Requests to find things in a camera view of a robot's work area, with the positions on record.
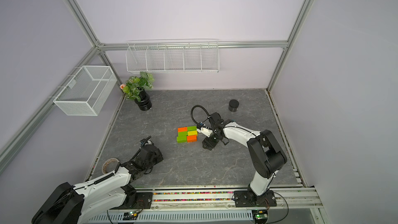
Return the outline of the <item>yellow block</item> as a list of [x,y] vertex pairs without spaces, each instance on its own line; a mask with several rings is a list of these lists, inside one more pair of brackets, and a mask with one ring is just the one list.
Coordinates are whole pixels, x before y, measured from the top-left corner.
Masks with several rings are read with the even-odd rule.
[[196,130],[188,131],[188,136],[197,136],[198,132]]

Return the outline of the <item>green block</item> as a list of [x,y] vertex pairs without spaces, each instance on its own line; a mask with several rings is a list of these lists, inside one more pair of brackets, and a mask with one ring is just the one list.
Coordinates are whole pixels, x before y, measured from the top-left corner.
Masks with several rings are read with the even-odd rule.
[[176,138],[177,143],[186,143],[187,142],[187,136],[178,136]]
[[197,127],[196,127],[196,126],[187,127],[187,131],[188,131],[188,132],[190,132],[190,131],[197,131]]
[[188,131],[178,132],[178,136],[188,136]]

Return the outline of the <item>orange block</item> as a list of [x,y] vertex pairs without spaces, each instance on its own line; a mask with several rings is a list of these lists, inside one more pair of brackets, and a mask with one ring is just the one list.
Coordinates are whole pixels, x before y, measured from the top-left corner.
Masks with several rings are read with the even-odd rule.
[[187,127],[181,127],[181,128],[178,128],[177,130],[178,130],[178,133],[179,132],[186,132],[187,131]]
[[189,136],[187,136],[187,142],[188,143],[196,142],[197,140],[198,140],[198,136],[197,135],[189,135]]

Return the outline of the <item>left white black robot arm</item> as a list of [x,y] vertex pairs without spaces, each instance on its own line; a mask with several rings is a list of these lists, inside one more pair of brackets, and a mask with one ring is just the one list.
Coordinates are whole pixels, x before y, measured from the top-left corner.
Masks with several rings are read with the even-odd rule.
[[83,224],[117,207],[143,208],[132,182],[163,161],[159,148],[148,141],[125,163],[95,179],[71,185],[60,184],[32,218],[33,224]]

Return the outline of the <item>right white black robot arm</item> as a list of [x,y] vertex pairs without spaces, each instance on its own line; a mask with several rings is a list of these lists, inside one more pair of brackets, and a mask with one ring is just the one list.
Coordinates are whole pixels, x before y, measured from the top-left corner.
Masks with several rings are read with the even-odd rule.
[[232,120],[221,119],[218,113],[207,117],[210,126],[197,123],[197,131],[206,136],[203,148],[212,150],[219,142],[225,145],[234,140],[248,148],[252,164],[256,170],[248,186],[248,191],[260,197],[269,191],[272,180],[288,162],[284,149],[270,130],[254,131]]

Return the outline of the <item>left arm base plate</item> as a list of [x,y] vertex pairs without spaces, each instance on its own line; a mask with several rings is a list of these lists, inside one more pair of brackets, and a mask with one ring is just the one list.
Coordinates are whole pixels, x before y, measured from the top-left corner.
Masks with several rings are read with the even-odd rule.
[[136,192],[126,196],[124,202],[114,209],[149,209],[152,204],[152,192]]

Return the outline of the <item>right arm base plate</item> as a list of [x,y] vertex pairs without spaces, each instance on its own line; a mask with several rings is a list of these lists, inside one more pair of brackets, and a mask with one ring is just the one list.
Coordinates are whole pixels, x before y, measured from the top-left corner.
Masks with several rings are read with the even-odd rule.
[[277,202],[275,194],[272,190],[257,196],[255,193],[248,190],[234,191],[232,200],[236,207],[276,207]]

